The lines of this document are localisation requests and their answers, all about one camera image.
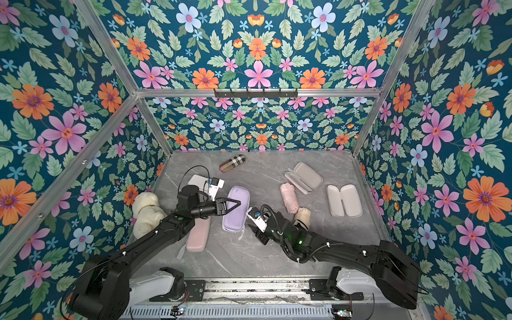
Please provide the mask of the pink umbrella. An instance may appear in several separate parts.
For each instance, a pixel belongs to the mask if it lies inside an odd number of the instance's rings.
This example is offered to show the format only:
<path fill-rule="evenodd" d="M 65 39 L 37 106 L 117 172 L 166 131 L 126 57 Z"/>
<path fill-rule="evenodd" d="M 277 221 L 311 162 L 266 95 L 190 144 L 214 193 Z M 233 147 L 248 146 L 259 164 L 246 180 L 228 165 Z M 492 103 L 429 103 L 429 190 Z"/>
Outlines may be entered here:
<path fill-rule="evenodd" d="M 297 214 L 299 203 L 295 194 L 295 186 L 290 183 L 284 183 L 280 186 L 280 192 L 287 212 Z"/>

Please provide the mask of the pink-edged grey case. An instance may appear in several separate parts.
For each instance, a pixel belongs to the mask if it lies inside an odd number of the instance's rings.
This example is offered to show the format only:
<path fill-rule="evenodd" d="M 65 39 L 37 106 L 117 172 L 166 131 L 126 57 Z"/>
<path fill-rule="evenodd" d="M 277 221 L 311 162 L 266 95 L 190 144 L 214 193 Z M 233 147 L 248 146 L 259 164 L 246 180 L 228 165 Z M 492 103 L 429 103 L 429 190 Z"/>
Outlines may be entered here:
<path fill-rule="evenodd" d="M 304 162 L 299 162 L 293 169 L 288 169 L 285 178 L 305 195 L 315 191 L 323 183 L 320 174 Z"/>

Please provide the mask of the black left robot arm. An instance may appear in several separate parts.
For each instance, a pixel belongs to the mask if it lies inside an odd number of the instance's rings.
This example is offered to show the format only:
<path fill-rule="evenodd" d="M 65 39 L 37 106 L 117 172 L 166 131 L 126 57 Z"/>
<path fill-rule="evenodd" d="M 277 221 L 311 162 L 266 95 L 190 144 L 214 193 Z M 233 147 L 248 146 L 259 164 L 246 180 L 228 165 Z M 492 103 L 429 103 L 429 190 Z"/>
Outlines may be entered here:
<path fill-rule="evenodd" d="M 108 257 L 95 255 L 86 261 L 68 308 L 88 319 L 119 319 L 132 305 L 166 296 L 173 301 L 186 295 L 183 273 L 170 267 L 135 278 L 137 270 L 165 248 L 182 240 L 195 226 L 196 219 L 223 216 L 241 206 L 241 201 L 220 197 L 200 199 L 195 185 L 185 186 L 178 204 L 158 226 L 126 248 Z"/>

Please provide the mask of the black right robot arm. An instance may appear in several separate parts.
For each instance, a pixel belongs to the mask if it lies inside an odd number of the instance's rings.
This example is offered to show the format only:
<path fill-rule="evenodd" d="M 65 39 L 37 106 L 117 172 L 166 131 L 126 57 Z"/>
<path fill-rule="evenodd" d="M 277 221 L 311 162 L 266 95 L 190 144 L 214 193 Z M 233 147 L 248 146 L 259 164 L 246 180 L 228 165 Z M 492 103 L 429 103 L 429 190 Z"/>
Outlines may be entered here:
<path fill-rule="evenodd" d="M 371 277 L 383 296 L 405 309 L 417 307 L 421 268 L 412 258 L 389 241 L 379 245 L 359 245 L 328 239 L 295 226 L 269 205 L 250 207 L 247 217 L 255 236 L 267 244 L 276 242 L 290 260 L 334 263 Z"/>

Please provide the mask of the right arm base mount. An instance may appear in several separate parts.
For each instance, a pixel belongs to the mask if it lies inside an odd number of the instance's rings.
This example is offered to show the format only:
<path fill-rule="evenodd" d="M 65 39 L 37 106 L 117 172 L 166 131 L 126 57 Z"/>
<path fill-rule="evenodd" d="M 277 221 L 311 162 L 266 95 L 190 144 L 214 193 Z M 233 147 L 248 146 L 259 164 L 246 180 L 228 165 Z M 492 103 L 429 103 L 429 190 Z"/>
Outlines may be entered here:
<path fill-rule="evenodd" d="M 344 267 L 334 267 L 326 279 L 310 279 L 306 293 L 313 301 L 363 301 L 382 297 L 372 277 Z"/>

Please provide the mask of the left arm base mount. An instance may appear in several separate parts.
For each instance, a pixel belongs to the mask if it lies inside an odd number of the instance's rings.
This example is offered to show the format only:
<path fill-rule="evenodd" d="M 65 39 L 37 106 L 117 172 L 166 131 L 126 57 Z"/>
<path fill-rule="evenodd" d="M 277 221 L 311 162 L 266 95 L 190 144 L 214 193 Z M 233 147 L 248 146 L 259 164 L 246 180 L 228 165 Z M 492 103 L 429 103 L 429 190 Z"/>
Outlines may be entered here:
<path fill-rule="evenodd" d="M 129 303 L 132 307 L 144 301 L 181 302 L 201 301 L 205 293 L 205 280 L 186 280 L 177 269 L 164 267 L 150 275 L 129 281 Z"/>

